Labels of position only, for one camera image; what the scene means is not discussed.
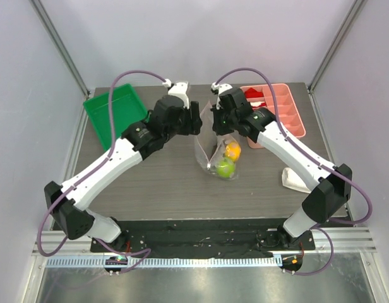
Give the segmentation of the clear zip top bag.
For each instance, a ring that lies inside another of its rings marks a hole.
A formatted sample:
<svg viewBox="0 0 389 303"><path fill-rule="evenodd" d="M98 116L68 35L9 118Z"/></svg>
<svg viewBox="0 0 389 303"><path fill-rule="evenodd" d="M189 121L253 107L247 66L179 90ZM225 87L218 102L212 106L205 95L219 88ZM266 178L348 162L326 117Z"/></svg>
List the clear zip top bag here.
<svg viewBox="0 0 389 303"><path fill-rule="evenodd" d="M212 105L208 102L203 110L200 112L200 117L203 122L200 134L194 137L194 155L199 166L210 175L221 178L217 175L215 165L223 158L225 146L231 141L238 142L232 135L226 134L224 136L217 136L212 129L213 126L213 114L211 112ZM237 162L236 161L236 173L231 179L237 178Z"/></svg>

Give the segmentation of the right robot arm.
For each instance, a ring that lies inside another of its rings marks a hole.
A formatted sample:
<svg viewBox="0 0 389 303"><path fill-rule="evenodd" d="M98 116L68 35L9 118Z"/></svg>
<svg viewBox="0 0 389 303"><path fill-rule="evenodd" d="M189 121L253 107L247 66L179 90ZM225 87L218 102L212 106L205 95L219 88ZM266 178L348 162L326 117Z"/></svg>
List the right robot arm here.
<svg viewBox="0 0 389 303"><path fill-rule="evenodd" d="M244 92L228 84L213 85L217 96L212 105L213 127L217 135L237 131L267 148L291 168L310 190L302 205L277 228L277 242L292 249L301 236L318 223L325 223L350 199L348 181L352 170L320 158L294 137L276 115L262 107L254 110Z"/></svg>

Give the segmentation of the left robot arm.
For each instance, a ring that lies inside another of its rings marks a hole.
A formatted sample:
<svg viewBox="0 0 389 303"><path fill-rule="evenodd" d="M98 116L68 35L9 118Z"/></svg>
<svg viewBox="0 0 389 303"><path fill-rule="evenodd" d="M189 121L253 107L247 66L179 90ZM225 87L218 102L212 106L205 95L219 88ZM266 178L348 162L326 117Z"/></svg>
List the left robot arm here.
<svg viewBox="0 0 389 303"><path fill-rule="evenodd" d="M45 200L54 221L69 240L84 235L103 241L114 252L123 251L129 234L112 217L104 217L88 208L97 195L122 173L159 151L175 135L200 132L199 103L165 95L155 104L148 120L131 124L115 142L114 149L96 159L72 179L44 188Z"/></svg>

